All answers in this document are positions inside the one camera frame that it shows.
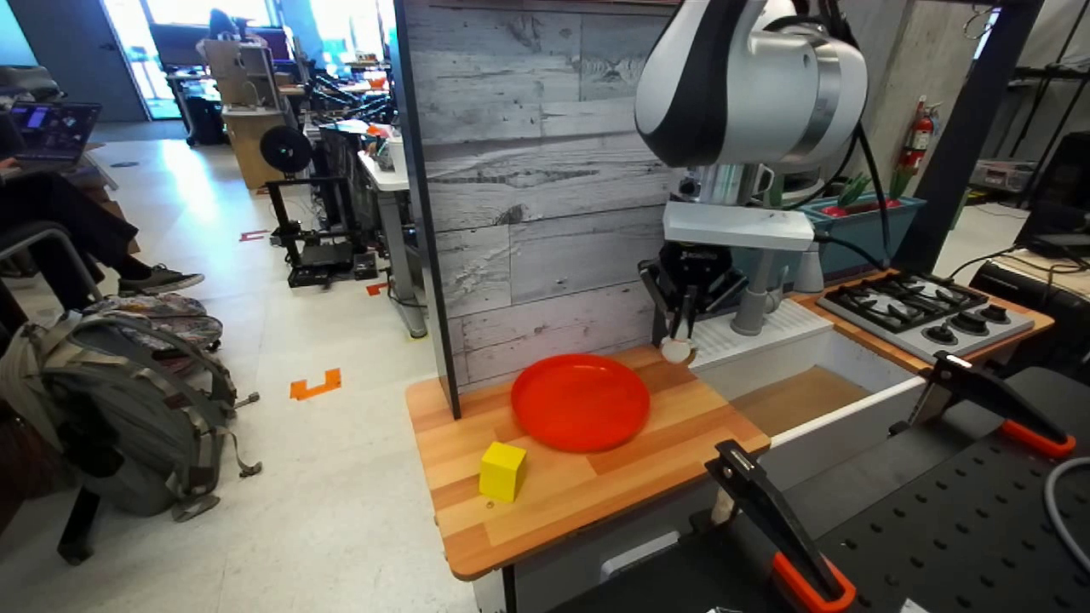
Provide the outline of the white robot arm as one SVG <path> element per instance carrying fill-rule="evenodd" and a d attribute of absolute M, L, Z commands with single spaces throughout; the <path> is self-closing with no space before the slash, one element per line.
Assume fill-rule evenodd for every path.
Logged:
<path fill-rule="evenodd" d="M 847 141 L 864 99 L 864 54 L 790 0 L 682 0 L 634 123 L 666 168 L 813 163 Z"/>

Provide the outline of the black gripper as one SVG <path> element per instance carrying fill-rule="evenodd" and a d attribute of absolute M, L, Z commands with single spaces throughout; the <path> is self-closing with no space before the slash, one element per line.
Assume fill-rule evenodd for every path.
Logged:
<path fill-rule="evenodd" d="M 695 319 L 732 307 L 747 287 L 726 244 L 664 241 L 655 258 L 638 262 L 638 274 L 655 303 L 655 339 L 672 331 L 673 339 L 691 339 Z"/>

